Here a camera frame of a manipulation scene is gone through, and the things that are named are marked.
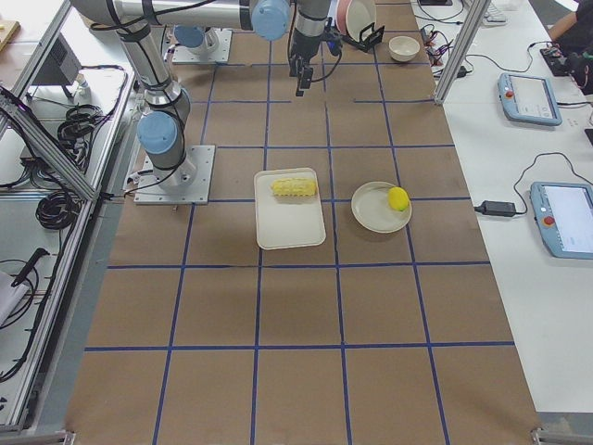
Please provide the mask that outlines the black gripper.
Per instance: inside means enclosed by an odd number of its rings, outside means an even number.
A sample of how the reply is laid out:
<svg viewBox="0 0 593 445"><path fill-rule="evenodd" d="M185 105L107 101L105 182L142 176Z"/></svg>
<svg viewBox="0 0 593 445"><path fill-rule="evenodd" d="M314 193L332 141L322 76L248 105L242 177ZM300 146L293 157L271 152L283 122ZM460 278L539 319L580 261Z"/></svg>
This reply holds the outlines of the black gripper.
<svg viewBox="0 0 593 445"><path fill-rule="evenodd" d="M290 76L297 77L296 96L303 96L310 89L313 75L310 61L317 55L321 43L326 43L330 53L337 57L333 72L342 58L342 40L338 32L324 31L319 36L309 37L296 30L291 38L288 60Z"/></svg>

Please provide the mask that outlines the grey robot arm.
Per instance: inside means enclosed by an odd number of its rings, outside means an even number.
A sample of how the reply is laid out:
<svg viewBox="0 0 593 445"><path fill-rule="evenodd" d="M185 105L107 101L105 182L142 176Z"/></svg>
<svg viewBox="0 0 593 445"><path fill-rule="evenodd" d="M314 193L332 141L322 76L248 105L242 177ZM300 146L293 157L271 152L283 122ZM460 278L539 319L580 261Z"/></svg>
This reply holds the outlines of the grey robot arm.
<svg viewBox="0 0 593 445"><path fill-rule="evenodd" d="M196 167L188 159L185 124L190 99L173 79L152 29L167 25L254 31L266 40L283 36L288 1L73 1L96 32L114 32L145 90L147 116L137 137L152 162L156 187L176 188L192 179Z"/></svg>
<svg viewBox="0 0 593 445"><path fill-rule="evenodd" d="M311 60L323 42L334 39L329 1L199 1L174 13L161 13L160 21L174 25L252 31L267 41L289 35L286 59L289 76L302 96L318 80Z"/></svg>

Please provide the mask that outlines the person forearm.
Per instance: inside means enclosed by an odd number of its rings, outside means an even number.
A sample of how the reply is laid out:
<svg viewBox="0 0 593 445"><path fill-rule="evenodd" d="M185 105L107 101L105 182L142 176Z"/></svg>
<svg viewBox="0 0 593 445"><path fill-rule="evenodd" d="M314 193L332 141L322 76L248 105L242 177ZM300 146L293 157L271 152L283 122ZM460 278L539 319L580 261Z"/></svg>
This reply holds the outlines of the person forearm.
<svg viewBox="0 0 593 445"><path fill-rule="evenodd" d="M553 25L549 27L549 39L552 42L559 40L571 40L578 34L574 30L577 23L577 14L575 11L570 11L564 17L558 19Z"/></svg>

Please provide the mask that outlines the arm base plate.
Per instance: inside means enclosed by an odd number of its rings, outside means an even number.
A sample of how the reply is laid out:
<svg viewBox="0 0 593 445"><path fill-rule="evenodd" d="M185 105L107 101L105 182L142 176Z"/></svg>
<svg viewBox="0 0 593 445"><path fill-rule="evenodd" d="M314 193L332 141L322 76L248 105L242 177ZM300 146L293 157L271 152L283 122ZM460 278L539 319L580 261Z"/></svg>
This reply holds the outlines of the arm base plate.
<svg viewBox="0 0 593 445"><path fill-rule="evenodd" d="M215 158L215 146L188 146L185 160L174 173L155 169L145 155L144 170L133 201L138 205L207 205Z"/></svg>
<svg viewBox="0 0 593 445"><path fill-rule="evenodd" d="M183 37L175 46L171 62L174 65L227 64L233 32L230 29L209 28L200 33L202 39L191 41Z"/></svg>

